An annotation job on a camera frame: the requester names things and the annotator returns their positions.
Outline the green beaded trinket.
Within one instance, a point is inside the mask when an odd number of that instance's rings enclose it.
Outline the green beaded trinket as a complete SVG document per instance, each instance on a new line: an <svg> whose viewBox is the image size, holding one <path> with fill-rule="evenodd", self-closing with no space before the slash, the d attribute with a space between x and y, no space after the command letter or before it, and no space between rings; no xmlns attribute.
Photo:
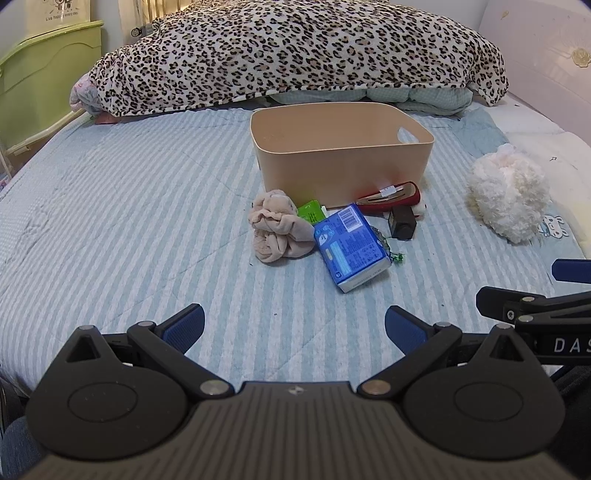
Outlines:
<svg viewBox="0 0 591 480"><path fill-rule="evenodd" d="M388 238L383 235L383 233L376 227L372 227L373 232L377 236L377 239L383 246L388 258L393 264L401 265L404 262L404 254L403 253L395 253L389 244Z"/></svg>

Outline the blue tissue pack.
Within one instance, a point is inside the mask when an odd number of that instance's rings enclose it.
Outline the blue tissue pack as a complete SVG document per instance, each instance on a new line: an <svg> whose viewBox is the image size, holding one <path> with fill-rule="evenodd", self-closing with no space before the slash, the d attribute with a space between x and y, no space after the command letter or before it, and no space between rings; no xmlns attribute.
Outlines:
<svg viewBox="0 0 591 480"><path fill-rule="evenodd" d="M315 244L332 282L349 293L385 272L392 260L356 204L315 224Z"/></svg>

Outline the dark brown small box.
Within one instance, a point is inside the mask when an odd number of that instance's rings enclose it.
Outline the dark brown small box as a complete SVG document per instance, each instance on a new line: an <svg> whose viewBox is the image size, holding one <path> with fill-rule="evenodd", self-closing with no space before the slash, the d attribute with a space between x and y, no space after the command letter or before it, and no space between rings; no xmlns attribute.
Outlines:
<svg viewBox="0 0 591 480"><path fill-rule="evenodd" d="M394 239L409 241L414 237L417 220L410 206L394 206L389 211L388 223Z"/></svg>

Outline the red hair clip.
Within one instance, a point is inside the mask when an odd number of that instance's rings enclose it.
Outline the red hair clip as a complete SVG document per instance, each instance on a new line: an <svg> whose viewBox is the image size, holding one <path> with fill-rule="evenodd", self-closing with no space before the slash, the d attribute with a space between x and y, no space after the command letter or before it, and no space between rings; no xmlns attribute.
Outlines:
<svg viewBox="0 0 591 480"><path fill-rule="evenodd" d="M421 202L420 189L414 182L391 185L379 192L356 200L356 206L366 215L389 212L396 206L413 207Z"/></svg>

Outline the beige cloth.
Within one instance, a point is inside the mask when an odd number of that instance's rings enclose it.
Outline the beige cloth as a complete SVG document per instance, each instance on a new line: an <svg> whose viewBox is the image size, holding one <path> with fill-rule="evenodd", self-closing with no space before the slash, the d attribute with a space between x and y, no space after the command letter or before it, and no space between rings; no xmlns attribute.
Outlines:
<svg viewBox="0 0 591 480"><path fill-rule="evenodd" d="M314 226L297 214L297 206L283 190L256 196L249 212L253 250L260 262L301 258L315 248Z"/></svg>

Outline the green small packet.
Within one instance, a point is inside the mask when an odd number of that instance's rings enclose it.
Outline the green small packet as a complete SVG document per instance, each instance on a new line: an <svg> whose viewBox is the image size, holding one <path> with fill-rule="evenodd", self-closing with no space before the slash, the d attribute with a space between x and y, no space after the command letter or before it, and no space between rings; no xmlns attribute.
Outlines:
<svg viewBox="0 0 591 480"><path fill-rule="evenodd" d="M325 220L327 215L325 214L325 208L322 207L318 200L311 200L301 207L297 208L297 216L303 218L311 225L318 224Z"/></svg>

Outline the white fluffy plush toy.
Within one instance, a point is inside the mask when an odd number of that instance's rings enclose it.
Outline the white fluffy plush toy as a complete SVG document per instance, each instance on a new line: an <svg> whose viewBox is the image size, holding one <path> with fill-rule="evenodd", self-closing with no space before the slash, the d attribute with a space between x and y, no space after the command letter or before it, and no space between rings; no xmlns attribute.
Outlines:
<svg viewBox="0 0 591 480"><path fill-rule="evenodd" d="M513 244L532 239L550 203L543 169L506 143L476 160L468 179L482 221Z"/></svg>

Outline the striped blue bed sheet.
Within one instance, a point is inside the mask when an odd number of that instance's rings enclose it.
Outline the striped blue bed sheet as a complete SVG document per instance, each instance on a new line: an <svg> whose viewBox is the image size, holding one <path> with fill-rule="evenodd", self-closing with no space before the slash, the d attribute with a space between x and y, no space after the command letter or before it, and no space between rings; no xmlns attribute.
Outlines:
<svg viewBox="0 0 591 480"><path fill-rule="evenodd" d="M552 263L579 258L569 224L550 209L515 246L467 199L466 137L505 142L486 111L424 116L435 145L422 183L425 216L401 257L352 292L322 257L266 265L247 221L260 173L247 109L204 110L115 125L81 117L1 193L1 372L33 389L81 325L104 333L204 307L190 357L232 384L245 380L359 383L400 357L384 328L394 304L428 321L486 332L475 306L492 285L547 296L573 291Z"/></svg>

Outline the beige plastic storage bin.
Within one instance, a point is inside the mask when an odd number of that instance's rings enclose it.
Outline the beige plastic storage bin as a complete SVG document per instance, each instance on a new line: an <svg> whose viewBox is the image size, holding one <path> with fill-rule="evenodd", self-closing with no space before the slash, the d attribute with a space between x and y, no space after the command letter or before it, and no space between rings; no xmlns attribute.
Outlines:
<svg viewBox="0 0 591 480"><path fill-rule="evenodd" d="M266 191L297 205L349 205L406 182L419 184L435 137L398 108L373 102L259 109L250 135Z"/></svg>

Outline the light green folded quilt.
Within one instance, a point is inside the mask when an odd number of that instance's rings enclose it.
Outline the light green folded quilt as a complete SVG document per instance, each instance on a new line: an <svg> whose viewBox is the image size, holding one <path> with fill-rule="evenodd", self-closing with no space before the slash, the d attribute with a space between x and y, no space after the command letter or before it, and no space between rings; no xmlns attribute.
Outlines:
<svg viewBox="0 0 591 480"><path fill-rule="evenodd" d="M453 116L465 111L473 101L468 88L376 88L346 91L291 91L270 95L281 105L318 102L370 100L387 103L407 112Z"/></svg>

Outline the pink headboard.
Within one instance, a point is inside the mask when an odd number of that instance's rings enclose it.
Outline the pink headboard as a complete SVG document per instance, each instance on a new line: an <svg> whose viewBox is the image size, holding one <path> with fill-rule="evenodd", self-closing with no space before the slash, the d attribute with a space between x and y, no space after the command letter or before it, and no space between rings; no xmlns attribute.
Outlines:
<svg viewBox="0 0 591 480"><path fill-rule="evenodd" d="M582 1L490 1L479 32L501 50L509 92L590 140L590 8Z"/></svg>

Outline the leopard print blanket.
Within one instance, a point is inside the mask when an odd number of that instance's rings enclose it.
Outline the leopard print blanket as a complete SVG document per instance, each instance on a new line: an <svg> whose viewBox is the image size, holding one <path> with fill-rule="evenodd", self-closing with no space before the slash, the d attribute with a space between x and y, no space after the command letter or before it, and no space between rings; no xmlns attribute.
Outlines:
<svg viewBox="0 0 591 480"><path fill-rule="evenodd" d="M509 88L500 49L478 32L384 1L201 1L88 78L116 117L307 90L469 88L492 106Z"/></svg>

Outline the green wooden cabinet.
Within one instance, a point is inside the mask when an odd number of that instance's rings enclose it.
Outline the green wooden cabinet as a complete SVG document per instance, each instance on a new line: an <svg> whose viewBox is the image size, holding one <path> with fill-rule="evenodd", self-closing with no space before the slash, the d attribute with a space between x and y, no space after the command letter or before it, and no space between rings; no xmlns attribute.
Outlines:
<svg viewBox="0 0 591 480"><path fill-rule="evenodd" d="M1 144L18 155L74 118L69 94L102 54L102 21L29 38L1 59Z"/></svg>

